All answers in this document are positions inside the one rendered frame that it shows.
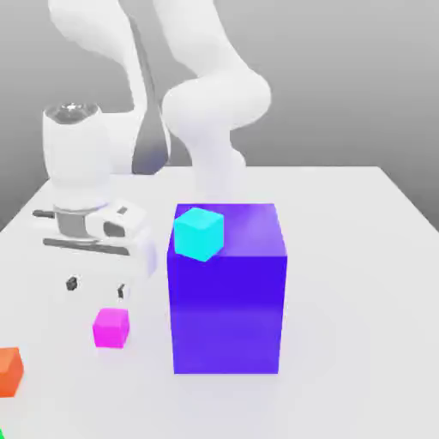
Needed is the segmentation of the small magenta cube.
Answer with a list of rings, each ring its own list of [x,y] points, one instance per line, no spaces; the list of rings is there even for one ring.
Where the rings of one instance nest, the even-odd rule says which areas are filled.
[[[101,309],[93,322],[96,347],[123,349],[130,330],[129,312],[121,308]]]

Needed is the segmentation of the large blue box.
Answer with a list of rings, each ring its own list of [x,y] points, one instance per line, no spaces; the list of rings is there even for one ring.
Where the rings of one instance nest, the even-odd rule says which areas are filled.
[[[287,252],[272,203],[179,204],[225,218],[223,249],[206,262],[167,250],[173,369],[177,374],[275,374]]]

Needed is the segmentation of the small orange cube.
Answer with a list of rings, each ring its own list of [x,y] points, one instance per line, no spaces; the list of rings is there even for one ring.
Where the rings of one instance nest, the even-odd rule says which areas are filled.
[[[0,398],[14,397],[24,373],[18,347],[0,348]]]

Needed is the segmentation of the small cyan cube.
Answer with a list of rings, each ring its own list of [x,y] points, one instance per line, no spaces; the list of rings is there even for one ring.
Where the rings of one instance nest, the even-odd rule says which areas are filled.
[[[221,213],[192,207],[174,220],[174,251],[206,262],[224,247],[225,218]]]

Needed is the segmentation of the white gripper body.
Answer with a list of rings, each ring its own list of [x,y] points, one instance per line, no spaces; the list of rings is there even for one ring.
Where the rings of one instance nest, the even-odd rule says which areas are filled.
[[[150,230],[128,238],[67,238],[52,234],[42,238],[46,247],[61,249],[78,264],[100,272],[150,278],[158,264],[157,246]]]

